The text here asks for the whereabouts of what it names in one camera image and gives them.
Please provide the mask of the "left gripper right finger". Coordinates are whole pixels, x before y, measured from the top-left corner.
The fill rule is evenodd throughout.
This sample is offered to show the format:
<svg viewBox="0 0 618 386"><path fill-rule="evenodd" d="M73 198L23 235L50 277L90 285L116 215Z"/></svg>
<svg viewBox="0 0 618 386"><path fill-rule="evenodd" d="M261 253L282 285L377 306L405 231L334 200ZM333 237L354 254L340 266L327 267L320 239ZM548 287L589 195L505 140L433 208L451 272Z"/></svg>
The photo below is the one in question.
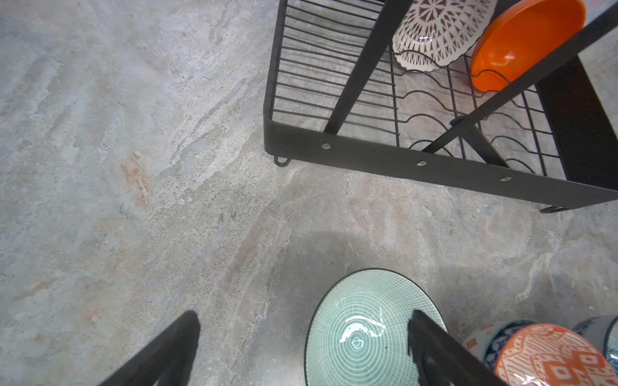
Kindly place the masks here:
<svg viewBox="0 0 618 386"><path fill-rule="evenodd" d="M506 385L421 310L408 321L407 350L422 386Z"/></svg>

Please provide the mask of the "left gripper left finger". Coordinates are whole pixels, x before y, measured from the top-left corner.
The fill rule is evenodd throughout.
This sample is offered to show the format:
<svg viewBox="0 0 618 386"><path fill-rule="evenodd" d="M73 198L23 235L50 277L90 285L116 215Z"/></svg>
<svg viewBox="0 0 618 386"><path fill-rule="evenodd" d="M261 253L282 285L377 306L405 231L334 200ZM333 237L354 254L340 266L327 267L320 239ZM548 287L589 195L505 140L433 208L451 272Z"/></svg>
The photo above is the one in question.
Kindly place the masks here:
<svg viewBox="0 0 618 386"><path fill-rule="evenodd" d="M104 385L187 385L199 345L201 324L188 310L104 380Z"/></svg>

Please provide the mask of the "mint green ribbed bowl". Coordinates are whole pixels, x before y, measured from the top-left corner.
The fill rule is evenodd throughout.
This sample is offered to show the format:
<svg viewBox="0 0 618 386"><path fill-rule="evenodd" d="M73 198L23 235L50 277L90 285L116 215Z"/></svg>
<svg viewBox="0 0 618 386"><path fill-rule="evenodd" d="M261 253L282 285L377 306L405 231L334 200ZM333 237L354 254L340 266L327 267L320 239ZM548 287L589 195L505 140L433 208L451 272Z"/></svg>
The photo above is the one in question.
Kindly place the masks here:
<svg viewBox="0 0 618 386"><path fill-rule="evenodd" d="M310 323L304 354L308 385L417 385L407 325L421 310L444 319L426 292L392 270L351 273L325 294Z"/></svg>

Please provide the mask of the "white patterned lattice bowl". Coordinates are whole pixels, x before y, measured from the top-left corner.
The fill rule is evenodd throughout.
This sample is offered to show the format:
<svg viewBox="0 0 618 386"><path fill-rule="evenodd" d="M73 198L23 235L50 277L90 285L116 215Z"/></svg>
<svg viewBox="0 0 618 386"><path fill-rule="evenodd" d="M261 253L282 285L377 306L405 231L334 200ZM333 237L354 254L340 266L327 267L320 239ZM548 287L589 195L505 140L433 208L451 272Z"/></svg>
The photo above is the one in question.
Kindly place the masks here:
<svg viewBox="0 0 618 386"><path fill-rule="evenodd" d="M496 6L496 0L414 1L394 34L394 59L413 72L448 66L477 43Z"/></svg>

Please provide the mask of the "orange plastic bowl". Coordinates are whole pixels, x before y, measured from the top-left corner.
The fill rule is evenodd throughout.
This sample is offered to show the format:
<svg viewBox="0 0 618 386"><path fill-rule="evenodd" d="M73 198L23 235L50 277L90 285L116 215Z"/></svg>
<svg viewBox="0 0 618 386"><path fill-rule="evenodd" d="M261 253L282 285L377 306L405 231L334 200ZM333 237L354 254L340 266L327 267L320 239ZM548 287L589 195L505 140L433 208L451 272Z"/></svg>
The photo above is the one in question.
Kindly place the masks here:
<svg viewBox="0 0 618 386"><path fill-rule="evenodd" d="M478 41L472 83L499 92L580 32L587 18L579 0L520 1L500 14Z"/></svg>

